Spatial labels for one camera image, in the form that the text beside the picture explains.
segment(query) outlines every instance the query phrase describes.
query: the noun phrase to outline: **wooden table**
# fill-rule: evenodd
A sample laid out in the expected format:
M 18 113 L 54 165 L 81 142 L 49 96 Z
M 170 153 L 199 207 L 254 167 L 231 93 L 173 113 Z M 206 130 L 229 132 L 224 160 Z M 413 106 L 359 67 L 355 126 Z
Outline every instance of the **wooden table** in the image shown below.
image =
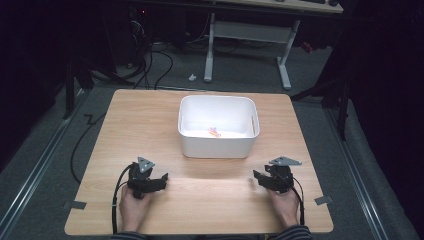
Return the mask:
M 252 99 L 261 132 L 245 159 L 195 159 L 182 154 L 177 130 L 180 101 L 194 94 Z M 142 156 L 156 163 L 151 178 L 169 173 L 156 192 L 141 232 L 145 234 L 275 233 L 281 226 L 266 190 L 252 170 L 279 156 L 301 161 L 292 166 L 305 194 L 305 221 L 312 232 L 329 232 L 333 223 L 290 98 L 283 94 L 118 90 L 115 92 L 65 231 L 69 235 L 112 234 L 111 202 L 122 170 Z M 118 211 L 118 229 L 121 219 Z

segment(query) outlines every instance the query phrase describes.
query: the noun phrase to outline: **hand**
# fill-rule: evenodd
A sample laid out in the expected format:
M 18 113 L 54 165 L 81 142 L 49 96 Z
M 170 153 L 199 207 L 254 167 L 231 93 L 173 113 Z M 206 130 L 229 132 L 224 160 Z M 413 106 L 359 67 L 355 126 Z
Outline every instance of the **hand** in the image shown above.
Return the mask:
M 294 225 L 299 225 L 299 222 L 297 221 L 299 199 L 293 190 L 289 189 L 285 193 L 279 193 L 267 189 L 267 192 L 271 197 L 275 213 L 280 219 L 283 227 L 286 229 Z
M 137 232 L 146 216 L 153 193 L 144 194 L 143 199 L 133 196 L 133 190 L 127 185 L 122 187 L 119 209 L 122 216 L 122 231 Z

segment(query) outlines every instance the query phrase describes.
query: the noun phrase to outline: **white container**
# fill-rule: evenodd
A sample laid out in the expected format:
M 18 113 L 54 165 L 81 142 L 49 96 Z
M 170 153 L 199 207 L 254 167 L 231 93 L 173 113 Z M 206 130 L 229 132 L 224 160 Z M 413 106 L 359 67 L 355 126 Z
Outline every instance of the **white container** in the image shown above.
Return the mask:
M 187 157 L 246 158 L 259 130 L 249 98 L 192 95 L 181 101 L 178 131 Z

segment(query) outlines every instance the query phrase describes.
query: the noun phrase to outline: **wire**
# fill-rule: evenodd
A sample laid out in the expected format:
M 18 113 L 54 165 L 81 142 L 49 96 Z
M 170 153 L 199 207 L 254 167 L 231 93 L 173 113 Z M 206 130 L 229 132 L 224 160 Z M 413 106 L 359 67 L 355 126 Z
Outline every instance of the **wire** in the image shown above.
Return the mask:
M 137 32 L 135 33 L 135 35 L 138 35 L 138 33 L 140 32 L 140 29 L 141 29 L 141 36 L 145 37 L 143 26 L 135 20 L 131 20 L 131 23 L 134 23 L 137 26 Z
M 209 23 L 209 19 L 210 19 L 210 17 L 211 17 L 211 14 L 209 13 L 209 14 L 208 14 L 208 18 L 206 19 L 205 27 L 203 28 L 203 31 L 202 31 L 202 33 L 199 35 L 199 37 L 197 37 L 195 40 L 190 41 L 190 42 L 187 42 L 187 43 L 194 43 L 194 42 L 202 41 L 203 39 L 206 39 L 206 38 L 203 38 L 203 39 L 201 39 L 201 38 L 203 37 L 203 35 L 205 35 L 206 29 L 208 28 L 208 23 Z
M 200 39 L 196 42 L 192 42 L 190 44 L 187 45 L 188 48 L 190 49 L 194 49 L 194 50 L 202 50 L 208 47 L 209 43 L 206 42 L 205 40 L 208 40 L 208 38 L 204 38 L 204 39 Z
M 233 53 L 234 51 L 236 51 L 238 48 L 239 48 L 239 41 L 238 40 L 233 40 L 233 39 L 225 39 L 225 38 L 217 38 L 217 40 L 216 40 L 216 42 L 217 43 L 219 43 L 219 42 L 221 42 L 221 43 L 225 43 L 225 42 L 228 42 L 228 43 L 231 43 L 231 42 L 235 42 L 234 43 L 234 47 L 233 47 L 233 49 L 231 49 L 231 50 L 229 50 L 229 51 L 221 51 L 221 50 L 219 50 L 215 45 L 214 45 L 214 50 L 216 51 L 216 52 L 219 52 L 219 53 Z
M 260 45 L 260 46 L 255 46 L 253 44 L 248 44 L 248 43 L 244 43 L 244 42 L 250 42 L 250 41 L 240 41 L 240 45 L 245 46 L 245 47 L 250 47 L 250 48 L 257 48 L 257 49 L 272 47 L 272 46 L 277 44 L 277 43 L 274 43 L 274 42 L 267 42 L 267 43 L 262 43 L 262 45 Z
M 158 80 L 156 80 L 155 88 L 154 89 L 157 90 L 158 84 L 159 84 L 160 80 L 162 80 L 162 78 L 165 77 L 165 75 L 168 74 L 169 71 L 171 71 L 172 66 L 174 65 L 174 60 L 172 60 L 172 58 L 168 54 L 166 54 L 166 53 L 163 53 L 163 52 L 154 52 L 154 53 L 162 54 L 162 55 L 168 57 L 169 60 L 171 61 L 171 65 L 169 66 L 168 70 Z
M 133 89 L 136 89 L 138 87 L 138 85 L 140 84 L 140 82 L 143 79 L 146 79 L 146 90 L 149 90 L 149 88 L 150 88 L 149 81 L 147 79 L 147 73 L 150 71 L 150 68 L 152 67 L 152 62 L 153 62 L 152 48 L 151 47 L 149 49 L 149 52 L 150 52 L 150 63 L 149 63 L 149 67 L 147 68 L 147 71 L 146 71 L 146 68 L 144 68 L 144 70 L 143 70 L 143 72 L 144 72 L 143 76 L 141 76 L 141 78 L 137 81 L 137 83 L 134 85 Z
M 297 192 L 296 188 L 294 188 L 293 186 L 291 186 L 290 184 L 287 183 L 286 179 L 284 179 L 283 177 L 281 177 L 280 174 L 276 173 L 277 176 L 284 182 L 287 184 L 287 186 L 290 187 L 291 190 L 293 190 L 294 194 L 296 194 L 297 199 L 299 199 L 299 208 L 300 208 L 300 225 L 305 225 L 305 206 L 304 206 L 304 195 L 303 195 L 303 188 L 302 185 L 300 185 L 299 181 L 297 181 L 296 178 L 293 177 L 293 179 L 297 182 L 297 184 L 299 184 L 300 190 L 302 192 L 302 197 L 299 196 L 299 193 Z
M 128 181 L 125 181 L 123 183 L 121 183 L 121 185 L 119 185 L 119 188 L 121 188 L 122 186 L 124 186 Z
M 133 164 L 130 164 L 124 169 L 124 171 L 122 171 L 121 175 L 119 176 L 118 182 L 116 183 L 115 192 L 113 193 L 113 198 L 112 198 L 112 228 L 113 228 L 113 234 L 118 232 L 118 227 L 116 226 L 116 202 L 117 202 L 118 198 L 116 197 L 116 195 L 118 195 L 118 190 L 123 185 L 123 184 L 121 184 L 122 177 L 128 171 L 128 169 L 130 169 L 132 166 L 133 166 Z
M 74 177 L 75 181 L 78 183 L 78 185 L 81 184 L 81 180 L 78 179 L 77 175 L 75 174 L 74 171 L 74 156 L 75 156 L 75 152 L 78 149 L 78 146 L 80 145 L 82 139 L 85 137 L 85 135 L 88 133 L 88 131 L 94 126 L 96 125 L 96 123 L 98 121 L 100 121 L 100 119 L 102 119 L 104 116 L 106 116 L 106 113 L 103 113 L 100 117 L 98 117 L 94 122 L 90 123 L 90 126 L 84 131 L 84 133 L 81 135 L 81 137 L 78 139 L 78 142 L 76 143 L 74 149 L 72 150 L 72 154 L 71 154 L 71 161 L 70 161 L 70 165 L 71 165 L 71 173 L 72 176 Z

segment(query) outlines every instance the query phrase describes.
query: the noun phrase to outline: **black cable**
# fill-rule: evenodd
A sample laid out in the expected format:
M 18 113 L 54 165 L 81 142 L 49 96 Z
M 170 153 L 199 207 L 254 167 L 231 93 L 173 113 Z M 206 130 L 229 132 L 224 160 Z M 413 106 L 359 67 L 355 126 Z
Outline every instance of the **black cable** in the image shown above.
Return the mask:
M 169 60 L 171 61 L 171 65 L 169 66 L 169 68 L 168 68 L 168 70 L 158 79 L 158 80 L 156 80 L 156 83 L 155 83 L 155 90 L 157 90 L 157 88 L 158 88 L 158 84 L 159 84 L 159 82 L 160 82 L 160 80 L 162 80 L 162 78 L 163 77 L 165 77 L 165 75 L 166 74 L 168 74 L 169 73 L 169 71 L 171 71 L 171 69 L 172 69 L 172 66 L 174 65 L 174 60 L 172 60 L 172 58 L 168 55 L 168 54 L 166 54 L 166 53 L 163 53 L 163 52 L 155 52 L 154 51 L 154 53 L 158 53 L 158 54 L 162 54 L 162 55 L 164 55 L 164 56 L 166 56 L 166 57 L 168 57 L 169 58 Z
M 203 49 L 206 49 L 209 46 L 208 42 L 204 42 L 205 40 L 208 40 L 208 38 L 201 39 L 201 40 L 198 40 L 196 42 L 188 43 L 186 46 L 188 48 L 194 49 L 194 50 L 203 50 Z
M 256 49 L 272 47 L 272 46 L 274 46 L 276 44 L 277 43 L 267 42 L 267 43 L 262 43 L 262 45 L 260 45 L 260 46 L 255 46 L 253 44 L 248 44 L 248 43 L 244 43 L 243 41 L 240 41 L 240 45 L 241 46 L 245 46 L 245 47 L 249 47 L 249 48 L 256 48 Z
M 293 190 L 294 194 L 296 194 L 297 199 L 299 199 L 299 208 L 300 208 L 300 225 L 305 225 L 305 206 L 304 206 L 304 195 L 303 195 L 303 188 L 302 185 L 300 185 L 299 181 L 297 181 L 296 178 L 293 178 L 297 184 L 299 184 L 300 190 L 302 192 L 302 197 L 300 197 L 299 193 L 297 192 L 296 188 L 291 186 L 283 177 L 281 177 L 280 174 L 277 173 L 277 176 L 287 184 L 287 186 L 290 187 L 291 190 Z
M 121 183 L 121 185 L 119 185 L 119 188 L 121 188 L 122 186 L 124 186 L 128 181 L 125 181 L 123 183 Z
M 233 40 L 231 39 L 231 40 L 229 40 L 229 39 L 226 39 L 226 40 L 224 40 L 224 39 L 222 39 L 222 38 L 218 38 L 217 40 L 215 40 L 217 43 L 219 43 L 219 42 L 221 42 L 221 43 L 225 43 L 225 42 L 233 42 Z M 231 49 L 231 50 L 229 50 L 229 51 L 220 51 L 217 47 L 218 47 L 218 44 L 215 44 L 214 45 L 214 50 L 216 51 L 216 52 L 219 52 L 219 53 L 233 53 L 233 52 L 235 52 L 238 48 L 239 48 L 239 41 L 238 40 L 235 40 L 235 44 L 234 44 L 235 46 L 233 47 L 233 49 Z
M 118 182 L 116 183 L 115 192 L 113 193 L 113 198 L 112 198 L 112 228 L 113 228 L 113 234 L 116 234 L 118 232 L 118 227 L 116 225 L 116 202 L 117 202 L 118 198 L 116 197 L 116 195 L 118 195 L 118 190 L 123 185 L 123 184 L 121 185 L 122 177 L 128 171 L 128 169 L 130 169 L 132 167 L 132 165 L 133 164 L 128 165 L 124 169 L 124 171 L 122 171 L 121 175 L 119 176 Z
M 153 56 L 152 56 L 152 47 L 150 47 L 150 63 L 149 63 L 149 67 L 146 69 L 144 69 L 144 75 L 141 76 L 141 78 L 137 81 L 137 83 L 134 85 L 133 89 L 136 89 L 138 87 L 138 85 L 140 84 L 140 82 L 145 78 L 146 80 L 146 90 L 149 90 L 150 85 L 149 85 L 149 80 L 147 79 L 147 73 L 149 73 L 150 68 L 152 67 L 152 63 L 153 63 Z
M 71 154 L 71 161 L 70 161 L 70 165 L 71 165 L 71 173 L 72 176 L 74 177 L 75 181 L 78 183 L 78 185 L 81 184 L 81 180 L 78 179 L 77 175 L 75 174 L 74 171 L 74 156 L 75 156 L 75 152 L 78 149 L 79 144 L 81 143 L 82 139 L 85 137 L 85 135 L 88 133 L 88 131 L 94 126 L 96 125 L 96 123 L 102 119 L 104 116 L 106 116 L 106 113 L 103 113 L 100 117 L 98 117 L 94 122 L 90 123 L 90 126 L 84 131 L 84 133 L 81 135 L 81 137 L 78 139 L 78 142 L 75 144 L 74 149 L 72 150 L 72 154 Z
M 198 41 L 203 41 L 204 39 L 208 39 L 208 37 L 204 37 L 204 35 L 205 35 L 205 32 L 206 32 L 206 29 L 209 26 L 209 20 L 210 20 L 210 18 L 211 18 L 211 14 L 209 13 L 208 14 L 208 17 L 206 18 L 205 27 L 203 28 L 202 33 L 200 33 L 199 37 L 197 37 L 196 39 L 187 42 L 187 44 L 189 44 L 189 43 L 195 43 L 195 42 L 198 42 Z

